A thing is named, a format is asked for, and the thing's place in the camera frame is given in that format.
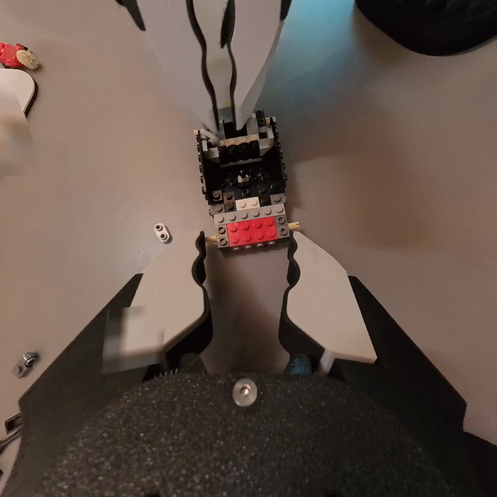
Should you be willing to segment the small grey studded toy brick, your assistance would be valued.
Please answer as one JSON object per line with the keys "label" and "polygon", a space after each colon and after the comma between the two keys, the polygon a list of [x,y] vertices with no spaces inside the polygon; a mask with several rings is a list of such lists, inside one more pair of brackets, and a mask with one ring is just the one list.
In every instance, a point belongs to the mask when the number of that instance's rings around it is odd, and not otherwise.
{"label": "small grey studded toy brick", "polygon": [[13,374],[18,379],[27,376],[39,359],[40,355],[37,352],[26,352],[22,354],[12,370]]}

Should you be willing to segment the white book stand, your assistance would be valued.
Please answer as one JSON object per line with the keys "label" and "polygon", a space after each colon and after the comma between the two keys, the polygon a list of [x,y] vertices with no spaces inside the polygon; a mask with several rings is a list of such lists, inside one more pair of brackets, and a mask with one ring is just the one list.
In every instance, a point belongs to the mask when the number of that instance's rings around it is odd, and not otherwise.
{"label": "white book stand", "polygon": [[1,101],[17,99],[27,117],[38,96],[38,84],[27,72],[1,67]]}

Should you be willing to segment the toy brick car model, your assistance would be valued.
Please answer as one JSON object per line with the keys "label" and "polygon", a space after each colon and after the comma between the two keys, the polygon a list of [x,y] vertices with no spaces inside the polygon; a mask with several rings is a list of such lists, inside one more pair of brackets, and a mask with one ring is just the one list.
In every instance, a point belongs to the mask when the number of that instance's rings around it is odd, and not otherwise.
{"label": "toy brick car model", "polygon": [[275,117],[256,110],[236,130],[221,120],[220,138],[195,130],[202,194],[213,218],[206,241],[222,251],[283,242],[299,222],[289,222],[285,204],[287,170]]}

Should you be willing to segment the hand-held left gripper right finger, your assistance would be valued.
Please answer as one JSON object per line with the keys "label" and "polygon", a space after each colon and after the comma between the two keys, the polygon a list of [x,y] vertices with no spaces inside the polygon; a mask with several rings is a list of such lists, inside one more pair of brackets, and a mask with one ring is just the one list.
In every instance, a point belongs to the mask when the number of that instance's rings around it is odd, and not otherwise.
{"label": "hand-held left gripper right finger", "polygon": [[377,353],[346,270],[300,232],[288,246],[279,342],[287,370],[328,375],[338,359],[374,364]]}

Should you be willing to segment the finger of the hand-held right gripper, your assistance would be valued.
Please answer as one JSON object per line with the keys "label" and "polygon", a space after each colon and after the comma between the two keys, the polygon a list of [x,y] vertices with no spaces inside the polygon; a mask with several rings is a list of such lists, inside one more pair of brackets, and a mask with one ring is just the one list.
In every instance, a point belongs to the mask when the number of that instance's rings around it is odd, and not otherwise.
{"label": "finger of the hand-held right gripper", "polygon": [[193,1],[137,1],[145,37],[178,107],[211,132],[219,126],[207,44]]}
{"label": "finger of the hand-held right gripper", "polygon": [[283,27],[282,1],[228,1],[221,28],[232,66],[229,83],[235,129],[245,126],[264,86]]}

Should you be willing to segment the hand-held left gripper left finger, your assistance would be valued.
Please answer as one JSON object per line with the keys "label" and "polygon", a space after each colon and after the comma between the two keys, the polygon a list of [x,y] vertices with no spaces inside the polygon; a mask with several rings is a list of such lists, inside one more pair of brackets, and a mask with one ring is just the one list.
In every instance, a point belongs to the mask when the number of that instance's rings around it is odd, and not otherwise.
{"label": "hand-held left gripper left finger", "polygon": [[131,303],[131,352],[202,353],[213,338],[203,231],[175,239],[145,269]]}

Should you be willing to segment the black fleece-lined jacket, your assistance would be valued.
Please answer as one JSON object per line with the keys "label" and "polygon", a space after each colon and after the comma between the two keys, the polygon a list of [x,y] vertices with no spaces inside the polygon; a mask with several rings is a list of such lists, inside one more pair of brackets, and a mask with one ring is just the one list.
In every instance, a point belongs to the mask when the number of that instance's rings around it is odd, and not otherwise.
{"label": "black fleece-lined jacket", "polygon": [[355,1],[404,48],[428,56],[464,53],[496,37],[496,1]]}

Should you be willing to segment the tan round toy piece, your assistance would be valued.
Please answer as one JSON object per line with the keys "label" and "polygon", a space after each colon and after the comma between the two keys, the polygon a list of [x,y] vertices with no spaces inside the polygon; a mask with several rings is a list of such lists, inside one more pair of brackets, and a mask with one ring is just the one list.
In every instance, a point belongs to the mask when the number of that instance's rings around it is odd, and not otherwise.
{"label": "tan round toy piece", "polygon": [[16,59],[23,67],[31,71],[38,70],[41,67],[34,54],[28,49],[18,49],[16,51]]}

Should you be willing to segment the pile of small black toy pieces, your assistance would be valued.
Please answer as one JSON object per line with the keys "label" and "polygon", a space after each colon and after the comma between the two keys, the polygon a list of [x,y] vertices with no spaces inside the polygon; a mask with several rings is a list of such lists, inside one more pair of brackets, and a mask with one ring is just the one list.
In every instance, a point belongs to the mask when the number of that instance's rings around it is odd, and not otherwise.
{"label": "pile of small black toy pieces", "polygon": [[6,448],[21,436],[22,433],[22,414],[17,413],[4,422],[6,438],[1,440],[1,454]]}

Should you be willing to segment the red toy brick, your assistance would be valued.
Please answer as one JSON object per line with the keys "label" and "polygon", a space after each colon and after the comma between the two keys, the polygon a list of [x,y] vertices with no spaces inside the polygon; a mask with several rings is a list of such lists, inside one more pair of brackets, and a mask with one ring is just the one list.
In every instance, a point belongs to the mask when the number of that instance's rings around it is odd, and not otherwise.
{"label": "red toy brick", "polygon": [[22,45],[12,45],[9,43],[0,43],[1,46],[1,65],[6,69],[20,69],[23,67],[21,62],[17,59],[16,53],[23,50]]}

